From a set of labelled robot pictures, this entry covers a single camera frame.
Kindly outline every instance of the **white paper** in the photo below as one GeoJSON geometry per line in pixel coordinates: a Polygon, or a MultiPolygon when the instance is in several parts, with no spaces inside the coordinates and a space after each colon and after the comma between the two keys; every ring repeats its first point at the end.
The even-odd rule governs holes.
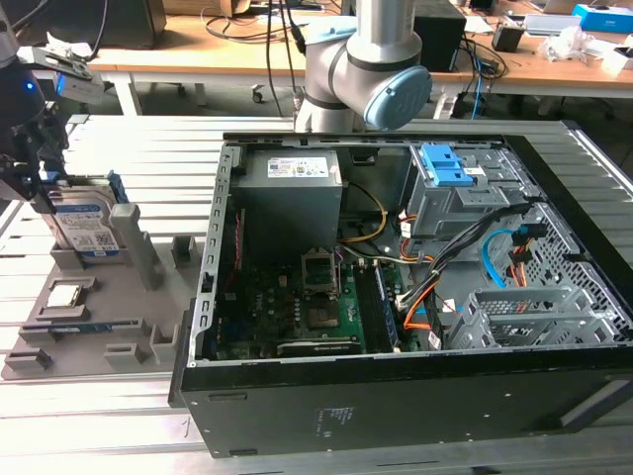
{"type": "Polygon", "coordinates": [[[92,53],[92,48],[87,43],[67,43],[57,39],[49,32],[46,32],[48,38],[48,44],[45,49],[59,54],[60,56],[66,56],[69,51],[74,52],[78,56],[89,56],[92,53]]]}
{"type": "Polygon", "coordinates": [[[479,15],[467,15],[465,31],[467,33],[478,34],[492,33],[493,27],[484,20],[484,17],[480,17],[479,15]]]}

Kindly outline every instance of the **black speaker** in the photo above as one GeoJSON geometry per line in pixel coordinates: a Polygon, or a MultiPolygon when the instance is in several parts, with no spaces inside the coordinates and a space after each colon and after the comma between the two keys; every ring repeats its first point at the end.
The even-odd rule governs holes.
{"type": "MultiPolygon", "coordinates": [[[[40,0],[0,0],[11,23],[40,0]]],[[[46,43],[46,32],[69,43],[94,45],[103,18],[103,0],[51,0],[19,35],[22,46],[46,43]]],[[[110,0],[102,47],[153,48],[167,23],[162,0],[110,0]]]]}
{"type": "Polygon", "coordinates": [[[420,63],[429,71],[453,69],[466,18],[448,0],[415,0],[413,28],[422,38],[420,63]]]}

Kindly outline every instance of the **black computer case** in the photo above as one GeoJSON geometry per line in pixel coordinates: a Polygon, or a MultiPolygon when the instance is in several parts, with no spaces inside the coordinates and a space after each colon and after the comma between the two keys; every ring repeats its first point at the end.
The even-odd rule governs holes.
{"type": "MultiPolygon", "coordinates": [[[[292,143],[302,146],[312,139],[296,136],[292,143]]],[[[401,134],[367,136],[364,141],[421,139],[401,134]]],[[[429,139],[458,138],[435,134],[429,139]]],[[[583,254],[566,259],[591,259],[629,309],[633,271],[529,142],[523,137],[463,139],[476,146],[494,140],[520,157],[582,243],[583,254]]],[[[217,223],[224,218],[228,170],[249,137],[226,140],[229,145],[223,148],[219,166],[225,193],[215,197],[208,235],[213,247],[222,234],[217,223]]],[[[321,146],[353,140],[329,136],[321,146]]],[[[260,146],[283,142],[282,135],[270,134],[260,146]]],[[[213,274],[203,274],[204,292],[204,286],[214,283],[213,274]]],[[[184,334],[199,327],[198,320],[206,323],[212,317],[208,302],[202,311],[193,309],[185,316],[184,334]]],[[[414,357],[352,355],[295,364],[254,359],[240,365],[210,365],[191,358],[187,362],[194,343],[202,341],[181,340],[172,400],[187,406],[215,458],[569,433],[587,427],[633,395],[633,347],[625,341],[555,351],[531,346],[414,357]]]]}

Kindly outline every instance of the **sticker on power supply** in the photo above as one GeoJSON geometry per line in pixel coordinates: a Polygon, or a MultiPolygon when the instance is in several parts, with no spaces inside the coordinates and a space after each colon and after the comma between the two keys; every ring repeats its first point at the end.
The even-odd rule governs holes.
{"type": "Polygon", "coordinates": [[[101,222],[103,212],[97,205],[59,205],[55,208],[55,219],[77,252],[96,257],[119,253],[112,231],[101,222]]]}
{"type": "Polygon", "coordinates": [[[270,158],[268,178],[327,178],[324,156],[270,158]]]}

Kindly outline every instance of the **white cable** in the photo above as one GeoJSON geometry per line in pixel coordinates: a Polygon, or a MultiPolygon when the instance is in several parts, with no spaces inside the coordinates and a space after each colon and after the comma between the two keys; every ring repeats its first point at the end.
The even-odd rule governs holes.
{"type": "Polygon", "coordinates": [[[363,259],[388,260],[389,262],[395,262],[396,264],[417,265],[417,262],[409,262],[409,261],[406,261],[406,260],[396,259],[394,257],[389,257],[387,255],[363,254],[362,252],[358,252],[358,251],[356,251],[354,249],[351,249],[350,247],[347,247],[345,244],[339,243],[338,245],[340,245],[347,252],[349,252],[351,254],[354,254],[357,257],[362,257],[363,259]]]}

